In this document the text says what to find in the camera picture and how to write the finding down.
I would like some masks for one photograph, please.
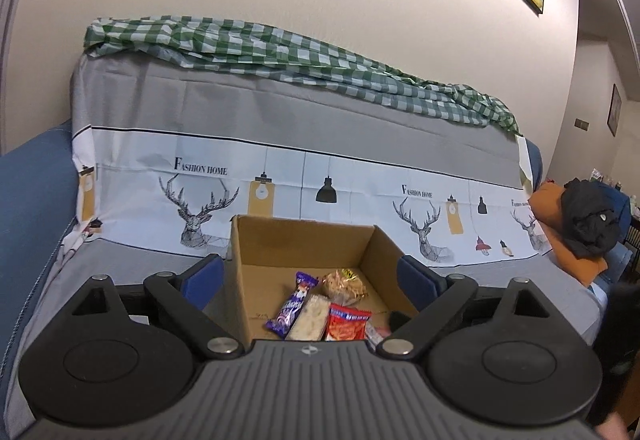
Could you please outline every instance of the deer head print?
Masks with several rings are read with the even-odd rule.
[[[536,219],[530,214],[529,223],[526,224],[525,222],[523,222],[521,219],[518,218],[518,215],[516,214],[515,210],[511,211],[511,217],[520,224],[523,230],[527,231],[527,234],[529,235],[529,241],[531,242],[531,246],[533,247],[533,250],[542,250],[543,247],[546,245],[547,241],[544,234],[540,235],[535,233]]]
[[[396,207],[396,203],[393,202],[394,209],[396,210],[396,214],[400,216],[400,219],[404,222],[407,222],[411,231],[415,232],[418,235],[418,240],[420,242],[420,253],[429,261],[434,261],[435,263],[441,263],[443,261],[453,261],[453,251],[450,248],[442,247],[442,246],[433,246],[429,243],[427,236],[431,232],[431,226],[438,221],[440,217],[440,210],[436,213],[436,208],[433,206],[433,203],[429,201],[431,204],[431,209],[433,209],[433,214],[429,214],[427,212],[427,219],[424,221],[424,225],[422,227],[418,227],[415,220],[411,216],[411,211],[409,210],[409,214],[407,214],[404,210],[404,204],[406,203],[407,198],[405,198],[399,207]]]
[[[202,229],[200,228],[203,223],[208,222],[211,219],[211,213],[213,211],[218,211],[220,209],[224,209],[225,207],[229,207],[233,203],[233,201],[238,196],[238,191],[240,188],[236,189],[233,197],[229,198],[229,190],[226,188],[225,183],[220,180],[222,184],[222,188],[225,190],[225,194],[220,200],[216,203],[215,196],[213,192],[211,193],[211,201],[203,206],[200,209],[198,214],[191,214],[189,210],[189,206],[182,195],[184,193],[184,187],[180,189],[180,193],[176,196],[172,183],[178,174],[175,174],[171,177],[171,179],[166,183],[166,187],[162,185],[162,178],[159,178],[160,188],[164,195],[172,201],[174,204],[178,206],[178,216],[180,216],[184,221],[184,230],[182,231],[182,235],[180,236],[180,242],[185,246],[199,247],[206,246],[211,240],[211,236],[208,234],[203,234]]]

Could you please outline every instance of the gingham fabric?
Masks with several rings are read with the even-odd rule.
[[[96,19],[84,47],[90,56],[138,50],[183,68],[249,74],[324,86],[395,110],[463,124],[496,124],[519,134],[513,113],[466,84],[414,77],[307,36],[258,23],[194,17]]]

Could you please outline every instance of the orange pillow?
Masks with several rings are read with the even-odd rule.
[[[543,222],[540,222],[540,227],[545,231],[549,243],[554,248],[560,268],[567,274],[574,276],[584,286],[589,286],[599,273],[607,269],[607,262],[604,258],[583,258],[579,260],[566,247],[555,230],[546,226]]]
[[[529,198],[529,205],[536,219],[558,232],[562,231],[562,193],[564,187],[553,182],[545,182]]]

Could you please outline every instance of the small framed picture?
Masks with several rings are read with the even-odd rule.
[[[611,130],[613,136],[618,132],[618,123],[620,122],[620,110],[622,108],[622,99],[618,93],[618,87],[613,85],[613,93],[611,94],[611,104],[609,106],[609,117],[607,118],[607,126]]]

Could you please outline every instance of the brown box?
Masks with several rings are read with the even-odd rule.
[[[367,287],[356,308],[372,312],[375,326],[387,324],[390,310],[416,315],[396,281],[401,256],[379,227],[236,216],[223,289],[226,328],[245,346],[277,339],[264,323],[295,290],[299,270],[320,279],[337,268],[353,270]]]

